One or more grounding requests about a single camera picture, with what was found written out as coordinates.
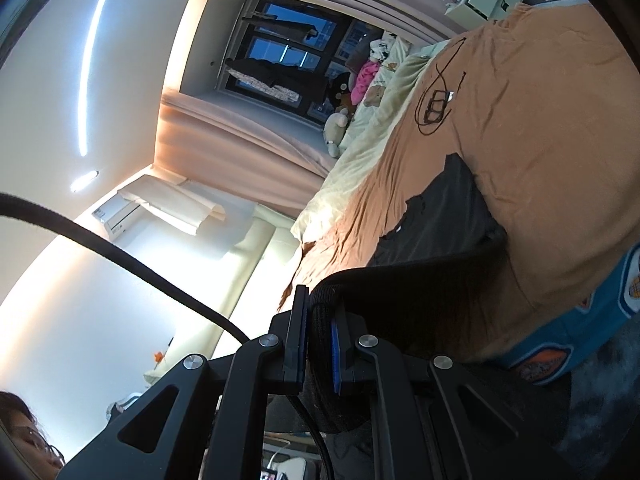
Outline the black t-shirt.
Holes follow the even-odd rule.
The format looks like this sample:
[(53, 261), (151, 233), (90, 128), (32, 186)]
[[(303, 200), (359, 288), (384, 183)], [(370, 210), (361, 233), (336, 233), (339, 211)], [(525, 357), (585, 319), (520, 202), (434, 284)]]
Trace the black t-shirt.
[(490, 213), (472, 171), (457, 154), (378, 241), (361, 269), (337, 272), (312, 292), (308, 356), (332, 356), (337, 312), (422, 359), (445, 351), (452, 331), (494, 280), (508, 236)]

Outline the white air conditioner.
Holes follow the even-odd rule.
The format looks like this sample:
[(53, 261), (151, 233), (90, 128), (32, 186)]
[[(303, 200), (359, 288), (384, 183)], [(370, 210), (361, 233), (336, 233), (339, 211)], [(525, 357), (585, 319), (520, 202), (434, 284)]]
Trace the white air conditioner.
[(226, 220), (224, 207), (152, 174), (144, 174), (120, 188), (92, 212), (107, 236), (114, 240), (147, 211), (173, 228), (191, 236), (207, 219)]

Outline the beige plush toy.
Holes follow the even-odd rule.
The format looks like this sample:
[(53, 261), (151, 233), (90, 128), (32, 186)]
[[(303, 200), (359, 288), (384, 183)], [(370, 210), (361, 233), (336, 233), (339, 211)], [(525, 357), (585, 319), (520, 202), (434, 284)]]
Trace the beige plush toy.
[(323, 127), (323, 139), (326, 149), (332, 158), (340, 157), (340, 143), (342, 142), (349, 124), (349, 114), (346, 108), (333, 113), (328, 118)]

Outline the pink curtain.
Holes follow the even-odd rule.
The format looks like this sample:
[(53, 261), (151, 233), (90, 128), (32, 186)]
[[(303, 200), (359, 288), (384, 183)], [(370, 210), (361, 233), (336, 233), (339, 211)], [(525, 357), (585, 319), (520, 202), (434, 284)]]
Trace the pink curtain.
[(154, 164), (189, 180), (296, 217), (334, 166), (322, 136), (291, 136), (286, 118), (266, 126), (221, 104), (166, 91)]

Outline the blue patched jeans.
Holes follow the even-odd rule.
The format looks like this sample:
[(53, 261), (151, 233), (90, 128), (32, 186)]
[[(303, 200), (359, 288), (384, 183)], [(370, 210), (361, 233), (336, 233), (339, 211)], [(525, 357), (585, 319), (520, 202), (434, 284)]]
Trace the blue patched jeans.
[(639, 314), (639, 246), (582, 302), (535, 330), (500, 358), (534, 385), (552, 382), (602, 347)]

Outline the cream fleece blanket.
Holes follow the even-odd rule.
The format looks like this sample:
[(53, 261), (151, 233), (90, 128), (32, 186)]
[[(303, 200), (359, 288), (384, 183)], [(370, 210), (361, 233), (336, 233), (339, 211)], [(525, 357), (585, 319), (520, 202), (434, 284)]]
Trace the cream fleece blanket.
[(344, 214), (352, 194), (380, 159), (424, 70), (446, 45), (441, 41), (408, 48), (400, 39), (395, 42), (390, 57), (370, 84), (372, 101), (358, 104), (338, 144), (340, 157), (291, 228), (299, 242), (318, 240)]

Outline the pink cloth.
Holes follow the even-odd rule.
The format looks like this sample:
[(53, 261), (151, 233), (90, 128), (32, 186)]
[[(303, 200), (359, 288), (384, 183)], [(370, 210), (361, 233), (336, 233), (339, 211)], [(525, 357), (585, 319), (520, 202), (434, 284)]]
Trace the pink cloth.
[(350, 100), (353, 106), (358, 105), (363, 100), (379, 69), (380, 64), (373, 61), (367, 61), (361, 66), (352, 85), (352, 90), (350, 90)]

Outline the dark window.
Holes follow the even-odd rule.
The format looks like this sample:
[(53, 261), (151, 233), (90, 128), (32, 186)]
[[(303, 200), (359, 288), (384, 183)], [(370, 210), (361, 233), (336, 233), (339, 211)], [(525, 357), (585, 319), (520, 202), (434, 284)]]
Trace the dark window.
[[(297, 40), (257, 20), (303, 24), (310, 29)], [(345, 80), (347, 60), (367, 40), (380, 39), (382, 29), (346, 14), (296, 0), (245, 0), (233, 26), (225, 58), (256, 58), (292, 66), (331, 81)]]

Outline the brown bed blanket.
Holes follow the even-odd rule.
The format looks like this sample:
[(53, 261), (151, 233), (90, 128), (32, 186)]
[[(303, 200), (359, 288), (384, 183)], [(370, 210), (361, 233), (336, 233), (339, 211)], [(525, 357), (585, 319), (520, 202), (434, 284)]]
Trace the brown bed blanket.
[(457, 36), (295, 284), (372, 257), (448, 154), (506, 229), (508, 258), (446, 352), (498, 356), (584, 300), (639, 238), (639, 73), (594, 6), (518, 6)]

